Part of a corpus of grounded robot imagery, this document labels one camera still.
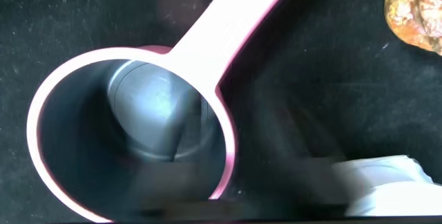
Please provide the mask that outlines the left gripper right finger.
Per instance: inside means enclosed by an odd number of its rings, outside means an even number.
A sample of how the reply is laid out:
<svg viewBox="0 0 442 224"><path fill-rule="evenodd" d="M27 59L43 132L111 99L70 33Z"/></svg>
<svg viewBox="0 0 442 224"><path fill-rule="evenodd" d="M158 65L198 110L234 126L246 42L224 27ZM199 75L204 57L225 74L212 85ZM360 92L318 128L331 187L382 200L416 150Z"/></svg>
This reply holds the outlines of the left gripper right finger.
<svg viewBox="0 0 442 224"><path fill-rule="evenodd" d="M343 216L349 194L334 169L339 156L248 159L254 216Z"/></svg>

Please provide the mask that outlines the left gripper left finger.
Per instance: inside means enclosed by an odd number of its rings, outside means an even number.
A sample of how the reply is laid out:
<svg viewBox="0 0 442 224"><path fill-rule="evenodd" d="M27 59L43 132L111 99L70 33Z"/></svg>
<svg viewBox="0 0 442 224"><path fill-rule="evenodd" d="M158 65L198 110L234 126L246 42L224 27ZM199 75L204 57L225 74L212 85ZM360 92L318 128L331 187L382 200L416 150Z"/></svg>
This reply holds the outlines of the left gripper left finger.
<svg viewBox="0 0 442 224"><path fill-rule="evenodd" d="M133 183L133 213L149 216L177 203L206 200L220 177L219 168L205 163L148 163Z"/></svg>

